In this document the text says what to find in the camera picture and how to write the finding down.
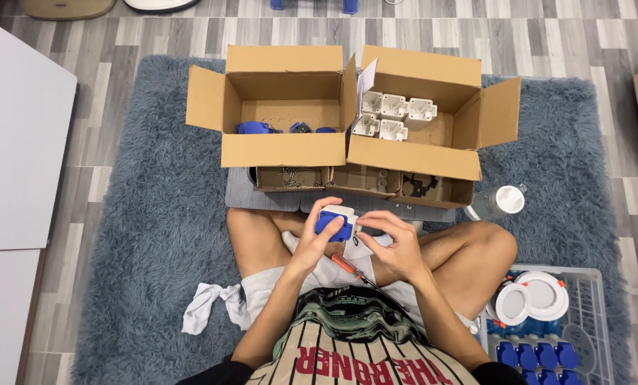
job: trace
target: gray mat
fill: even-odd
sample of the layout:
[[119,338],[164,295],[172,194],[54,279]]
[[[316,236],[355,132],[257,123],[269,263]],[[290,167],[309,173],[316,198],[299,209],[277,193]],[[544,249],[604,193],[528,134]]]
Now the gray mat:
[[[224,70],[222,61],[166,56],[139,65],[90,262],[76,384],[173,384],[219,362],[242,336],[221,301],[201,335],[180,332],[199,282],[240,279],[226,230],[221,135],[184,123],[190,63]],[[501,222],[518,240],[517,262],[601,270],[616,382],[627,384],[629,315],[594,87],[525,80],[519,125],[517,142],[481,152],[478,188],[528,186],[525,209]]]
[[354,208],[357,215],[372,210],[390,210],[402,219],[414,221],[454,222],[456,219],[456,210],[397,204],[385,199],[335,191],[262,192],[255,190],[250,183],[246,167],[229,169],[225,202],[229,207],[310,212],[317,199],[328,196],[341,197],[342,204]]

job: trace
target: white panel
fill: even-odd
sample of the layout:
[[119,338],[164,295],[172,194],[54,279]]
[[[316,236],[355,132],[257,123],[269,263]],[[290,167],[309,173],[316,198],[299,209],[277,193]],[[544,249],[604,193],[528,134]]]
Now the white panel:
[[0,28],[0,250],[46,247],[76,83]]
[[14,384],[41,250],[0,251],[0,384]]

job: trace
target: wooden floor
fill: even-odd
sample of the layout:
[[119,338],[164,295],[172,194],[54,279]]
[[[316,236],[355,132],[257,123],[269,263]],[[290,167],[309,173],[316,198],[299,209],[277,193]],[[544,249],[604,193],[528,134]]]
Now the wooden floor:
[[[623,260],[638,287],[638,118],[631,77],[638,72],[638,0],[201,0],[168,16],[143,17],[119,0],[87,21],[37,21],[13,0],[0,26],[50,57],[81,83],[60,210],[48,253],[26,382],[67,384],[88,261],[114,161],[126,101],[140,58],[151,53],[226,57],[227,45],[364,44],[482,59],[483,72],[591,79]],[[638,297],[629,297],[638,378]]]

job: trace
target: blue stool leg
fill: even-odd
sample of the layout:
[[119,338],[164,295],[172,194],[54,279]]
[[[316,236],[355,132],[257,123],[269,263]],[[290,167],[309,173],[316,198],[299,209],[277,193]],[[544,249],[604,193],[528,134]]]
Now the blue stool leg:
[[272,6],[272,10],[282,11],[283,0],[272,0],[271,6]]
[[344,14],[355,14],[357,13],[358,7],[359,5],[357,4],[357,0],[343,0]]

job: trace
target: gray plastic crate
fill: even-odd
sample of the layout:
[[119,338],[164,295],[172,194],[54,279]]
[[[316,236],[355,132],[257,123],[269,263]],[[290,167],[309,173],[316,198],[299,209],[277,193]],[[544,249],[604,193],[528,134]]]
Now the gray plastic crate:
[[[569,310],[561,319],[563,339],[569,341],[580,356],[575,369],[583,384],[613,385],[609,329],[601,272],[596,268],[556,267],[545,265],[513,265],[511,270],[544,271],[566,283]],[[487,329],[481,343],[487,349]]]

